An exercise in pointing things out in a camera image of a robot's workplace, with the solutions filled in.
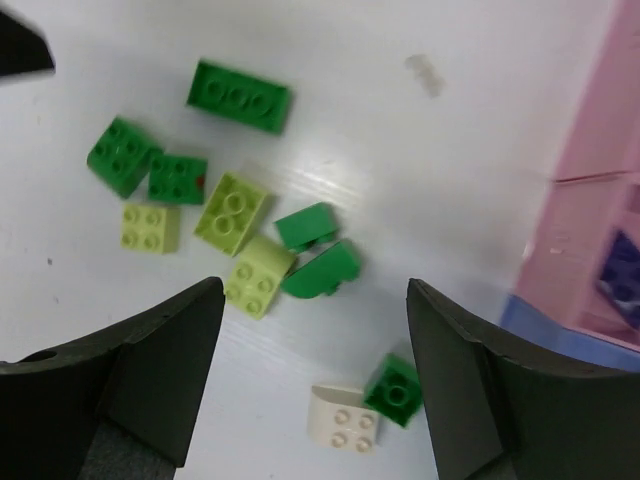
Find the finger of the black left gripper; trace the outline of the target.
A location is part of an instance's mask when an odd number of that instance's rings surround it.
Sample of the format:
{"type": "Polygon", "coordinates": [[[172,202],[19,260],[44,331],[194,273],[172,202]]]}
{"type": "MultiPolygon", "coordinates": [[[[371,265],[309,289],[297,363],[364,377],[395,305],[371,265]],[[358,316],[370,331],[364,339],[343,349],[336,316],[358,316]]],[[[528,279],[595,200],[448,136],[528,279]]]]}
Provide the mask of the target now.
{"type": "Polygon", "coordinates": [[[23,19],[1,10],[1,79],[55,71],[45,37],[23,19]]]}

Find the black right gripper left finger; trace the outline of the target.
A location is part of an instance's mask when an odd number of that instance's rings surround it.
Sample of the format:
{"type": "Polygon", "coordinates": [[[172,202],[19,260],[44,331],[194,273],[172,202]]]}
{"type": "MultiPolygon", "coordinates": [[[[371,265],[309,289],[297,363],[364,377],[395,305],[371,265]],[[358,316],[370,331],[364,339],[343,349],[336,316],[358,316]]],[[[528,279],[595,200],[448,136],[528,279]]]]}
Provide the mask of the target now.
{"type": "Polygon", "coordinates": [[[5,479],[171,479],[221,328],[209,277],[92,334],[1,365],[5,479]]]}

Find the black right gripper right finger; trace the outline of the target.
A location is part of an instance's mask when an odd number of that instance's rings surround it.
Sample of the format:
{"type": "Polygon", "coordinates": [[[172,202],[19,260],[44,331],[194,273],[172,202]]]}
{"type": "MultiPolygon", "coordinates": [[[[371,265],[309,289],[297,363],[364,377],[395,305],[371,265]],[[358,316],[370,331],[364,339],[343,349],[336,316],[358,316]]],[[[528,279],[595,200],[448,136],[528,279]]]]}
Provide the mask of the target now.
{"type": "Polygon", "coordinates": [[[635,479],[639,377],[540,347],[420,279],[410,341],[442,479],[635,479]]]}

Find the multicolour compartment tray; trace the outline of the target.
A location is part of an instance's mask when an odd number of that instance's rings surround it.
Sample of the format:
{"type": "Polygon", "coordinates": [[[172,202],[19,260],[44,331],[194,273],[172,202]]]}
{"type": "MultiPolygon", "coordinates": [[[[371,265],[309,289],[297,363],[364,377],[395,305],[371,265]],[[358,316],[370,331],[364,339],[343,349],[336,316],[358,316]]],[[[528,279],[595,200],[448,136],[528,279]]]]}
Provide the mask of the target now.
{"type": "Polygon", "coordinates": [[[560,354],[638,371],[639,329],[596,287],[618,230],[639,248],[636,1],[616,5],[502,327],[560,354]]]}

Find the white lego brick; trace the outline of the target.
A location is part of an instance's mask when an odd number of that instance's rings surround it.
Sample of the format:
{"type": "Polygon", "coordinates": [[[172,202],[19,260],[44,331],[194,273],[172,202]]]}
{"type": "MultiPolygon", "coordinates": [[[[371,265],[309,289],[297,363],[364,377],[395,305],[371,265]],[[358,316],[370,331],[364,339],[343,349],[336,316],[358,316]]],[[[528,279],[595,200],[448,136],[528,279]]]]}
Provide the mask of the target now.
{"type": "Polygon", "coordinates": [[[307,434],[316,444],[357,454],[374,451],[381,416],[364,405],[360,389],[311,386],[307,434]]]}

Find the purple lego brick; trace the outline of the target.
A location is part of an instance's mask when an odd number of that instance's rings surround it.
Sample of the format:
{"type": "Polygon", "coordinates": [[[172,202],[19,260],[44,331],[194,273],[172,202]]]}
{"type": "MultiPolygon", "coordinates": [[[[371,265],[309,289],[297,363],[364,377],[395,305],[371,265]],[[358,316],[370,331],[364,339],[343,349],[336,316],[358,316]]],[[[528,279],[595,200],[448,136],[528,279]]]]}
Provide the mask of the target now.
{"type": "Polygon", "coordinates": [[[639,248],[618,230],[596,287],[631,328],[639,329],[639,248]]]}

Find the light green lego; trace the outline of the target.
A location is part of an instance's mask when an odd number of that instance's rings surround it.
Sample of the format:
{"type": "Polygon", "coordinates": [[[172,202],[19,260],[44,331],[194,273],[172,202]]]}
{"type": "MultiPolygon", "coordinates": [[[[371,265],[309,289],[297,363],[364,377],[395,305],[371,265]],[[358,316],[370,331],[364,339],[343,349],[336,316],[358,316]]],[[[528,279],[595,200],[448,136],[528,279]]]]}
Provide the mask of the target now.
{"type": "Polygon", "coordinates": [[[194,235],[231,257],[261,221],[271,192],[236,172],[225,172],[204,205],[194,235]]]}
{"type": "Polygon", "coordinates": [[[296,259],[284,246],[264,235],[255,235],[239,253],[224,283],[226,301],[260,320],[296,259]]]}

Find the green long lego brick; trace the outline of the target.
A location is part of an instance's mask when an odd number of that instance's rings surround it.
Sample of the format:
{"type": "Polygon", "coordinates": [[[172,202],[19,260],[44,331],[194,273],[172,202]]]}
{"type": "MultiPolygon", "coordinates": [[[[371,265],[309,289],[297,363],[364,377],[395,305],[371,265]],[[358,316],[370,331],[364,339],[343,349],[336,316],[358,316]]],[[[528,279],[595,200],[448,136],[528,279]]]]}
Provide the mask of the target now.
{"type": "Polygon", "coordinates": [[[200,60],[186,104],[204,112],[281,134],[293,100],[285,85],[200,60]]]}

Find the green sloped lego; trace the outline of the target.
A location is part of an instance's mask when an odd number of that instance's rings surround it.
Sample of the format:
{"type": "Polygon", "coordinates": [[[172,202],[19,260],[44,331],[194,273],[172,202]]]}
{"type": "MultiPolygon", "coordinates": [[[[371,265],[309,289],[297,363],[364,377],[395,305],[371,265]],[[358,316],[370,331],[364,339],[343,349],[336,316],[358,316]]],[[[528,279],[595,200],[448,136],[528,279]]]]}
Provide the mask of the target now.
{"type": "Polygon", "coordinates": [[[288,275],[281,290],[299,299],[333,295],[344,282],[356,280],[362,260],[353,242],[341,239],[288,275]]]}
{"type": "Polygon", "coordinates": [[[332,207],[318,202],[274,222],[284,246],[296,253],[336,238],[339,224],[332,207]]]}

